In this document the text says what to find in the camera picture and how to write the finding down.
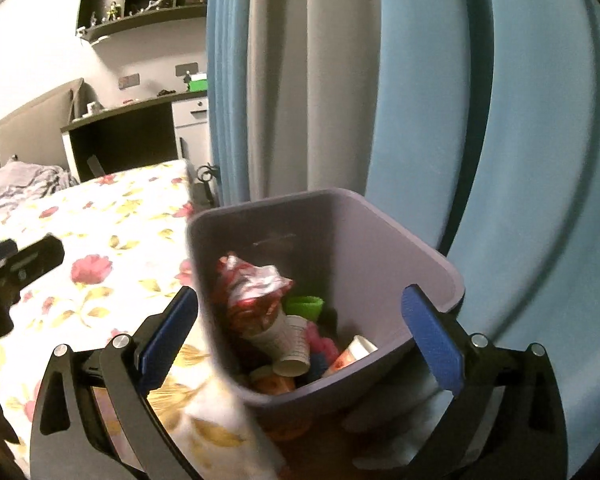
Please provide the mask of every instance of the wall outlet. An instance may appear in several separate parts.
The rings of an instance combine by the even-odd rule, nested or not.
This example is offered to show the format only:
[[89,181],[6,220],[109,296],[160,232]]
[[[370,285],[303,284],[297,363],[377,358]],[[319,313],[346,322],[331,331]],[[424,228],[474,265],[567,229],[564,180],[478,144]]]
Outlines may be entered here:
[[198,73],[198,64],[197,63],[186,63],[184,65],[176,65],[176,77],[183,77],[187,74],[187,70],[189,70],[190,74]]
[[118,88],[124,90],[140,84],[140,74],[125,75],[118,79]]

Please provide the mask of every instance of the gray curtain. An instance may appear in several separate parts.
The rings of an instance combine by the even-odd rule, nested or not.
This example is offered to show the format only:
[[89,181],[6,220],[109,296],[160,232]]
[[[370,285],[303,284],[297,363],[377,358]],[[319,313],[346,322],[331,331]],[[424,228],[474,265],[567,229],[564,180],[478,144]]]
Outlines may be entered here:
[[380,0],[251,0],[247,112],[252,200],[365,192]]

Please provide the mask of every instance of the trash bin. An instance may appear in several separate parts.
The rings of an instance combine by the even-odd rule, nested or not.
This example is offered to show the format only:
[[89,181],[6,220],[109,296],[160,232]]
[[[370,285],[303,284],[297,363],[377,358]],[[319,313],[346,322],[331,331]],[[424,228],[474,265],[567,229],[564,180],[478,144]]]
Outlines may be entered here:
[[[264,424],[306,419],[351,405],[414,345],[400,314],[403,289],[420,285],[447,312],[464,295],[462,277],[441,254],[360,195],[330,189],[212,209],[189,225],[194,282],[213,359],[230,388]],[[295,281],[294,296],[324,299],[320,325],[346,348],[356,334],[378,350],[328,378],[279,396],[237,379],[243,370],[210,300],[218,258],[229,251],[273,264]]]

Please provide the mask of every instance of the white drawer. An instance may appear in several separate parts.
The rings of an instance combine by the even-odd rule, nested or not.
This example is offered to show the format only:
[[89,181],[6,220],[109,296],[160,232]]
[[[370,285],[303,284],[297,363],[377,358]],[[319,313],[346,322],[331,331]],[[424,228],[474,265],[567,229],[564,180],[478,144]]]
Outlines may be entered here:
[[196,170],[212,163],[208,123],[190,124],[175,129],[178,157],[188,158]]
[[189,124],[205,123],[208,121],[209,100],[187,99],[171,103],[173,113],[173,126],[189,126]]

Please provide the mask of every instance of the gray blanket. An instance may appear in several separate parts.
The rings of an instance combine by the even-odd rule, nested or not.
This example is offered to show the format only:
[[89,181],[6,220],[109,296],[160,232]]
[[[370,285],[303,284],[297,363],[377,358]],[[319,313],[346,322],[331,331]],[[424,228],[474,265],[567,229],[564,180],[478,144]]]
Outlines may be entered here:
[[77,180],[59,166],[8,162],[0,168],[0,213],[12,211],[26,200],[50,195],[77,184]]

